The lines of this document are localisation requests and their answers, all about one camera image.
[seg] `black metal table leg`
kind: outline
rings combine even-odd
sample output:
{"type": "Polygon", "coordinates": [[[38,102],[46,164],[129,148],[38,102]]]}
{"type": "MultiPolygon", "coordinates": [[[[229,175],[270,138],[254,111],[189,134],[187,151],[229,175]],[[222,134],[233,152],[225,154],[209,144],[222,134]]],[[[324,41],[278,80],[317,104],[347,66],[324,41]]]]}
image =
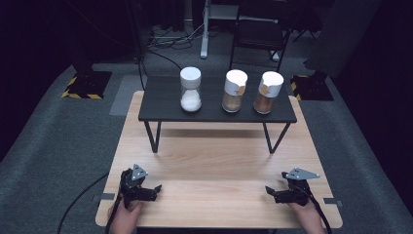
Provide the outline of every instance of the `black metal table leg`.
{"type": "Polygon", "coordinates": [[[282,141],[282,138],[284,137],[286,131],[288,130],[289,125],[289,123],[285,125],[285,127],[282,130],[282,133],[279,136],[279,139],[276,142],[276,145],[274,145],[273,147],[271,144],[270,135],[268,134],[267,125],[265,123],[262,123],[262,126],[264,127],[265,138],[267,139],[268,149],[270,150],[271,154],[274,154],[274,152],[276,152],[276,149],[277,147],[279,147],[279,144],[282,141]]]}
{"type": "Polygon", "coordinates": [[[161,124],[162,122],[158,122],[158,129],[156,131],[156,139],[154,140],[154,136],[151,131],[151,126],[149,125],[148,121],[143,122],[145,124],[146,132],[149,136],[149,141],[151,142],[152,152],[158,153],[158,146],[159,146],[159,135],[161,134],[161,124]]]}

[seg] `black wire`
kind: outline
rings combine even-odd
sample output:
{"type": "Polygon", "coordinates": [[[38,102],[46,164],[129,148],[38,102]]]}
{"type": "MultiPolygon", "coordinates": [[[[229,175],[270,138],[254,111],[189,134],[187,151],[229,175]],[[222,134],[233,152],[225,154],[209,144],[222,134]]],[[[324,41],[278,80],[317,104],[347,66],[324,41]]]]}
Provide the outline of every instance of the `black wire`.
{"type": "Polygon", "coordinates": [[[182,70],[182,68],[176,63],[176,62],[174,62],[173,60],[171,60],[170,58],[166,58],[165,56],[161,56],[161,55],[159,55],[159,54],[157,54],[157,53],[155,53],[155,52],[152,52],[152,51],[148,51],[149,53],[152,53],[152,54],[154,54],[154,55],[156,55],[156,56],[159,56],[159,57],[162,57],[162,58],[164,58],[164,59],[166,59],[166,60],[169,60],[170,62],[172,62],[173,64],[175,64],[178,68],[179,68],[179,70],[182,70]]]}
{"type": "Polygon", "coordinates": [[[313,204],[316,206],[316,210],[319,213],[319,216],[321,217],[322,221],[325,224],[325,228],[327,229],[327,233],[331,234],[332,231],[331,231],[330,224],[328,223],[327,217],[325,217],[325,214],[322,211],[321,206],[319,205],[319,202],[313,196],[313,193],[310,192],[310,194],[309,194],[306,191],[304,191],[303,189],[301,189],[300,187],[298,187],[297,185],[292,184],[292,183],[289,183],[288,185],[291,185],[294,188],[297,188],[298,190],[300,190],[302,193],[304,193],[313,202],[313,204]]]}
{"type": "Polygon", "coordinates": [[[142,85],[142,90],[145,91],[145,86],[143,85],[142,72],[140,71],[140,64],[141,63],[143,63],[143,59],[140,60],[140,62],[137,64],[137,67],[138,67],[138,70],[139,70],[140,84],[142,85]]]}
{"type": "Polygon", "coordinates": [[[114,204],[113,209],[112,209],[112,214],[110,215],[109,219],[107,220],[107,224],[106,224],[106,228],[105,228],[105,233],[106,234],[108,234],[109,231],[110,231],[110,225],[112,224],[113,219],[115,218],[115,214],[118,211],[119,204],[121,203],[121,199],[122,198],[121,198],[121,196],[118,192],[118,196],[116,197],[116,201],[115,201],[115,204],[114,204]]]}
{"type": "Polygon", "coordinates": [[[85,194],[91,187],[93,187],[95,184],[97,184],[99,181],[101,181],[103,178],[107,177],[109,173],[106,173],[105,175],[101,176],[98,178],[95,182],[93,182],[91,185],[89,185],[85,190],[83,190],[79,196],[70,204],[70,206],[67,208],[66,212],[64,213],[63,217],[60,220],[60,224],[58,225],[57,233],[60,233],[61,226],[63,225],[64,219],[66,218],[67,214],[69,213],[70,209],[75,205],[75,203],[85,194]]]}
{"type": "Polygon", "coordinates": [[[90,24],[96,31],[98,31],[98,32],[99,32],[100,34],[102,34],[104,37],[106,37],[107,39],[109,39],[110,41],[112,41],[112,42],[114,42],[114,43],[116,43],[116,44],[118,44],[118,45],[121,45],[121,46],[123,46],[123,47],[125,47],[125,48],[128,48],[128,49],[131,49],[131,50],[134,50],[134,47],[129,46],[129,45],[126,45],[126,44],[124,44],[124,43],[122,43],[122,42],[119,42],[119,41],[113,39],[113,38],[112,38],[111,36],[109,36],[107,33],[103,32],[103,30],[101,30],[101,29],[98,28],[94,23],[92,23],[91,20],[88,19],[88,18],[87,18],[79,9],[77,9],[70,1],[65,0],[65,2],[66,2],[67,5],[69,5],[77,14],[79,14],[88,24],[90,24]]]}

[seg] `white lid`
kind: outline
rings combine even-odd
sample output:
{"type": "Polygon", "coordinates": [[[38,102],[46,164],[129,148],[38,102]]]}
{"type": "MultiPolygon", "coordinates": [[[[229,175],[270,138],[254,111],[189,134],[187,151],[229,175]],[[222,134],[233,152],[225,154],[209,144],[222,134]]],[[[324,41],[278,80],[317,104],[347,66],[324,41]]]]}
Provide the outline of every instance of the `white lid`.
{"type": "Polygon", "coordinates": [[[230,96],[243,95],[247,79],[248,76],[241,70],[228,71],[227,79],[225,80],[225,92],[230,96]]]}
{"type": "Polygon", "coordinates": [[[279,95],[282,83],[283,78],[278,72],[267,71],[262,74],[258,92],[267,98],[274,98],[279,95]]]}
{"type": "Polygon", "coordinates": [[[180,72],[180,80],[185,89],[196,89],[201,85],[201,71],[197,67],[185,67],[180,72]]]}

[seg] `human hand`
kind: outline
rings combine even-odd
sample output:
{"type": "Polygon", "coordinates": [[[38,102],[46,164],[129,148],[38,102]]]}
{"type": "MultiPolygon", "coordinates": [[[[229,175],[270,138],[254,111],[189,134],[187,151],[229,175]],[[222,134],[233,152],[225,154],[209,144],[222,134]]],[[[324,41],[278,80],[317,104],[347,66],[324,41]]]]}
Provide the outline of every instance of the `human hand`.
{"type": "Polygon", "coordinates": [[[307,234],[324,234],[324,229],[321,224],[321,217],[316,210],[314,203],[309,200],[304,207],[296,203],[288,203],[291,209],[295,212],[301,226],[307,234]]]}
{"type": "MultiPolygon", "coordinates": [[[[113,207],[114,206],[107,211],[108,218],[112,215],[113,207]]],[[[131,234],[136,227],[137,218],[139,217],[142,208],[143,203],[138,202],[134,207],[130,208],[130,211],[125,208],[124,198],[122,198],[121,203],[118,206],[118,211],[110,225],[110,231],[113,234],[131,234]]]]}

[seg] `spice jar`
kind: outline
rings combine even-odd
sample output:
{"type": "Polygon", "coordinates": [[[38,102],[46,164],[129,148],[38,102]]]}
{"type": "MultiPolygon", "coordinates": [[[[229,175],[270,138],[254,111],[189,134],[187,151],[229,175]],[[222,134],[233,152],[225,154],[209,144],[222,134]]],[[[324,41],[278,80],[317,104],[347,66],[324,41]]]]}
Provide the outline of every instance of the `spice jar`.
{"type": "Polygon", "coordinates": [[[180,72],[181,106],[184,110],[193,112],[201,108],[201,71],[197,67],[188,66],[180,72]]]}
{"type": "Polygon", "coordinates": [[[262,75],[254,109],[260,114],[268,114],[273,108],[274,100],[279,95],[283,78],[275,71],[267,71],[262,75]]]}
{"type": "Polygon", "coordinates": [[[228,112],[237,112],[241,108],[247,75],[241,70],[230,70],[225,80],[222,107],[228,112]]]}

